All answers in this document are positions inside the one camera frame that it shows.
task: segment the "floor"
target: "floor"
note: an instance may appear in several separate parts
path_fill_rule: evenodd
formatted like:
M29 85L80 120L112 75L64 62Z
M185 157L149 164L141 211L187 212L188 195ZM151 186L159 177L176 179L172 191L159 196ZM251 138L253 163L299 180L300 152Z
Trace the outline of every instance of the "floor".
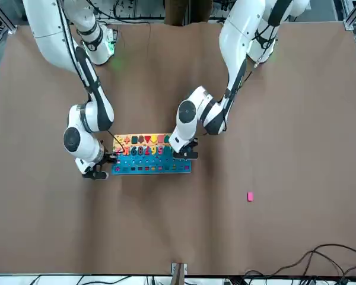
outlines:
M310 0L311 9L305 11L304 14L298 17L296 21L307 22L307 21L335 21L337 19L335 7L333 0ZM0 60L4 54L5 41L0 44ZM36 278L36 275L25 275L25 276L5 276L0 277L0 285L28 285ZM81 276L78 275L60 275L60 276L42 276L40 277L35 284L38 285L71 285L77 284ZM79 284L84 284L91 281L106 281L114 282L122 279L123 277L108 277L108 276L88 276L84 277ZM170 277L156 277L155 282L158 285L170 284ZM224 284L223 279L187 279L188 285L191 284L206 284L206 285L222 285ZM131 277L126 280L123 280L120 285L130 285L130 284L152 284L152 278L149 277ZM262 280L255 280L253 285L297 285L298 281L291 282L291 280L269 280L267 283L264 283ZM327 285L333 285L333 282L328 282Z
M0 285L30 285L31 282L37 278L36 275L31 276L6 276L0 277ZM40 277L34 285L88 285L87 283L92 284L95 282L96 284L100 284L100 282L106 282L102 284L116 284L119 285L153 285L152 277L145 276L87 276L84 279L80 280L81 276L79 275L60 275L60 276L42 276ZM154 277L155 285L169 285L171 281L171 277ZM218 278L187 278L185 279L186 285L223 285L226 279L218 279ZM254 280L252 285L298 285L299 280L268 280L265 282L264 280ZM318 281L317 285L334 285L333 281ZM354 282L349 282L348 285L356 285Z

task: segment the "number puzzle piece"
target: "number puzzle piece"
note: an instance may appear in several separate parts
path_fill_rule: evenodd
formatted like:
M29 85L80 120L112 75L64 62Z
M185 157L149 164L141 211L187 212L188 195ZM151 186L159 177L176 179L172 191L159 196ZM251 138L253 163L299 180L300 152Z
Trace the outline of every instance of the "number puzzle piece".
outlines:
M137 154L137 148L136 147L132 147L131 155L135 156L136 154Z
M150 147L151 151L152 151L152 156L155 155L155 153L157 152L157 147L154 145L152 147Z

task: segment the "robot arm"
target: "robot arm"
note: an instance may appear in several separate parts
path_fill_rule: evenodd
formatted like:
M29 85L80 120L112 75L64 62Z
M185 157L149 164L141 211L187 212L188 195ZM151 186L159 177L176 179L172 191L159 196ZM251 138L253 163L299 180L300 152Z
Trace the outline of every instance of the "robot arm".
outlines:
M188 99L181 102L176 116L176 128L169 143L176 157L197 158L191 152L196 144L194 135L198 122L209 135L225 131L228 115L246 70L246 55L252 43L265 0L238 0L230 11L220 32L220 51L228 69L228 85L220 102L198 87Z
M106 179L108 174L101 171L101 165L115 162L116 156L107 153L91 133L109 130L114 114L91 59L95 64L103 64L110 58L113 54L109 46L112 31L100 27L92 11L79 7L81 2L78 1L66 0L65 11L58 0L23 2L33 36L44 58L57 67L76 72L88 93L86 103L70 108L63 144L76 157L75 162L84 177ZM71 36L65 17L67 11L80 31L84 49Z

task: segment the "metal frame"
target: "metal frame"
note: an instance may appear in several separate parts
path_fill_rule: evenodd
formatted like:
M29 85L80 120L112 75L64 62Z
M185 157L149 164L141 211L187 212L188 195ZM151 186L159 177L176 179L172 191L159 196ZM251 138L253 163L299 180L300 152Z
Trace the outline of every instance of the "metal frame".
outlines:
M3 10L0 8L0 20L8 27L11 33L15 33L17 26L13 25L12 21L5 15Z
M356 6L353 4L353 0L342 0L346 18L344 20L344 26L346 30L353 30L356 26Z

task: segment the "shape puzzle piece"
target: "shape puzzle piece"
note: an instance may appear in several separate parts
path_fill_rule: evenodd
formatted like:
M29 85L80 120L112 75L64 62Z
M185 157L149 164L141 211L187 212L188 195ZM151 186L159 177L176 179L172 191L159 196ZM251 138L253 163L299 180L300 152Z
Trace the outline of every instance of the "shape puzzle piece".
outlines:
M158 143L162 144L164 142L164 135L158 135Z
M150 141L155 144L157 142L157 136L156 135L152 135Z

